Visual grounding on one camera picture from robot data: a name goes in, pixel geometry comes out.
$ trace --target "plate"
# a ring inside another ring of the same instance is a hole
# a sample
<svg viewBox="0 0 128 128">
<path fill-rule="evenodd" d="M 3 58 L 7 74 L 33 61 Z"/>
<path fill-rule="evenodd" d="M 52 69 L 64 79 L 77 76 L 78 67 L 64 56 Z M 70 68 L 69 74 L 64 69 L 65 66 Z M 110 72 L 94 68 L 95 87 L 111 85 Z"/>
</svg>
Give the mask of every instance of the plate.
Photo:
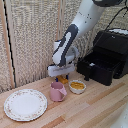
<svg viewBox="0 0 128 128">
<path fill-rule="evenodd" d="M 16 91 L 4 103 L 6 115 L 16 121 L 36 119 L 45 112 L 46 108 L 46 97 L 33 89 Z"/>
</svg>

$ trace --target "bowl with food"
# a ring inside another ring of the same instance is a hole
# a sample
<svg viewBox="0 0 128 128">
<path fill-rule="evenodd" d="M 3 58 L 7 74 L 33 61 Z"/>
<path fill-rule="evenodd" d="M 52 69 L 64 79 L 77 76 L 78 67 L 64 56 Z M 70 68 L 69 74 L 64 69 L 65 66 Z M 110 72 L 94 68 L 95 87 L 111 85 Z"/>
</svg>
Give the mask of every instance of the bowl with food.
<svg viewBox="0 0 128 128">
<path fill-rule="evenodd" d="M 79 80 L 73 80 L 69 82 L 69 88 L 73 93 L 81 94 L 86 89 L 86 85 Z"/>
</svg>

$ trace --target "countertop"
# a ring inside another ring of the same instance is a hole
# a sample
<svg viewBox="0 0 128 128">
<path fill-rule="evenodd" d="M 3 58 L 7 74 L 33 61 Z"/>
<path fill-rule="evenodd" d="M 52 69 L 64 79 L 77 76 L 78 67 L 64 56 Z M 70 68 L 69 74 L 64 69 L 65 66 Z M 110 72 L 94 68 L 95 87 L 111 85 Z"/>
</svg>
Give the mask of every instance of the countertop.
<svg viewBox="0 0 128 128">
<path fill-rule="evenodd" d="M 0 94 L 0 128 L 110 128 L 128 102 L 128 75 L 113 79 L 110 86 L 92 79 L 85 81 L 77 72 L 70 73 L 71 80 L 81 80 L 87 88 L 77 95 L 65 84 L 67 96 L 62 102 L 50 100 L 50 84 L 55 81 L 51 77 Z M 14 121 L 6 116 L 5 100 L 21 89 L 38 90 L 46 96 L 48 107 L 42 116 L 29 122 Z"/>
</svg>

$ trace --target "cup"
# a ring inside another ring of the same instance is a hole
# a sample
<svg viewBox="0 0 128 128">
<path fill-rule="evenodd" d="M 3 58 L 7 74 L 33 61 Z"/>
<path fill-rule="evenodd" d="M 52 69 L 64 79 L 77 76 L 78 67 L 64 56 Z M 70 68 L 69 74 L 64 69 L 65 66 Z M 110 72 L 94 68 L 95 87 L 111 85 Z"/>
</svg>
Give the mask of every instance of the cup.
<svg viewBox="0 0 128 128">
<path fill-rule="evenodd" d="M 67 92 L 65 87 L 60 82 L 52 82 L 50 88 L 50 98 L 53 101 L 63 101 Z"/>
</svg>

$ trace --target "cable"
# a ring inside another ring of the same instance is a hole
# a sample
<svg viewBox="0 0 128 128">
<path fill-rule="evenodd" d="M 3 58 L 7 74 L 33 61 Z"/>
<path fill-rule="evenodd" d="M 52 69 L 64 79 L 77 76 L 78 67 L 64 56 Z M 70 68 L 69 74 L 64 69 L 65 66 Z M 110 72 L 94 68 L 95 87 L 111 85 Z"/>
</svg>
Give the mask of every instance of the cable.
<svg viewBox="0 0 128 128">
<path fill-rule="evenodd" d="M 109 28 L 109 26 L 112 24 L 112 22 L 114 21 L 114 19 L 118 16 L 118 14 L 124 10 L 124 9 L 127 9 L 128 11 L 128 7 L 126 5 L 127 3 L 127 0 L 125 1 L 125 7 L 124 8 L 121 8 L 116 14 L 115 16 L 112 18 L 112 20 L 110 21 L 110 23 L 108 24 L 108 26 L 105 28 L 105 30 L 103 31 L 103 33 L 101 34 L 101 36 L 99 37 L 99 39 L 96 41 L 96 43 L 94 44 L 94 46 L 86 53 L 85 57 L 91 52 L 91 50 L 96 46 L 96 44 L 98 43 L 98 41 L 101 39 L 101 37 L 103 36 L 103 34 L 106 32 L 106 30 Z"/>
</svg>

